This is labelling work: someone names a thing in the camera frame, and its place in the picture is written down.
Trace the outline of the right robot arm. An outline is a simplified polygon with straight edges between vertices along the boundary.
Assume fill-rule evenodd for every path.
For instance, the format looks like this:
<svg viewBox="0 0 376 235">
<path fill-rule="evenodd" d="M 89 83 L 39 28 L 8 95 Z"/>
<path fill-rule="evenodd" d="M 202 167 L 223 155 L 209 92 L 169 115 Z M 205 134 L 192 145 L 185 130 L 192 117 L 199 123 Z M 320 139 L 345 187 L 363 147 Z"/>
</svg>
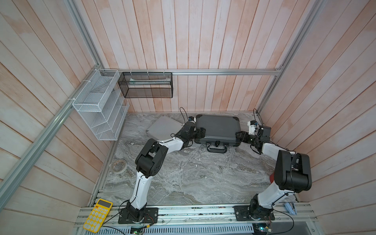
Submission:
<svg viewBox="0 0 376 235">
<path fill-rule="evenodd" d="M 255 195 L 248 206 L 247 217 L 260 220 L 269 217 L 273 212 L 273 206 L 287 196 L 310 190 L 311 167 L 308 155 L 289 151 L 272 143 L 270 127 L 249 129 L 257 132 L 240 131 L 236 133 L 237 140 L 254 147 L 258 154 L 276 158 L 272 183 L 262 193 Z"/>
</svg>

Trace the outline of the black poker set case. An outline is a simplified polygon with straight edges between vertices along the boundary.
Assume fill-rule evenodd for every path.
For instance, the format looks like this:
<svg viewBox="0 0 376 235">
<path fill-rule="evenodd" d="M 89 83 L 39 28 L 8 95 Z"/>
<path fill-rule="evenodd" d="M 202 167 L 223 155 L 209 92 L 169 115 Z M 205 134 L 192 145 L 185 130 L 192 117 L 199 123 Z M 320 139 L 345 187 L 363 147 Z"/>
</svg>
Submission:
<svg viewBox="0 0 376 235">
<path fill-rule="evenodd" d="M 240 120 L 235 116 L 202 115 L 196 116 L 196 144 L 206 145 L 208 152 L 226 153 L 229 146 L 237 147 L 241 141 L 237 133 L 241 131 Z"/>
</svg>

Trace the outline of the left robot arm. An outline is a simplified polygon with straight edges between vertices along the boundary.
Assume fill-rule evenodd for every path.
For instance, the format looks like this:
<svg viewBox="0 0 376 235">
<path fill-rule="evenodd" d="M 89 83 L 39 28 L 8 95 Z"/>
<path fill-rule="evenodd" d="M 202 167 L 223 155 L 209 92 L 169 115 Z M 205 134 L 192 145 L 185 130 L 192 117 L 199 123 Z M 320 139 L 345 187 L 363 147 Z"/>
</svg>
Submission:
<svg viewBox="0 0 376 235">
<path fill-rule="evenodd" d="M 119 224 L 146 221 L 148 191 L 152 179 L 161 170 L 166 155 L 189 147 L 190 143 L 205 137 L 205 134 L 205 128 L 197 127 L 194 121 L 187 121 L 176 134 L 171 135 L 171 138 L 163 141 L 151 138 L 146 142 L 135 160 L 136 185 L 125 208 L 119 210 Z"/>
</svg>

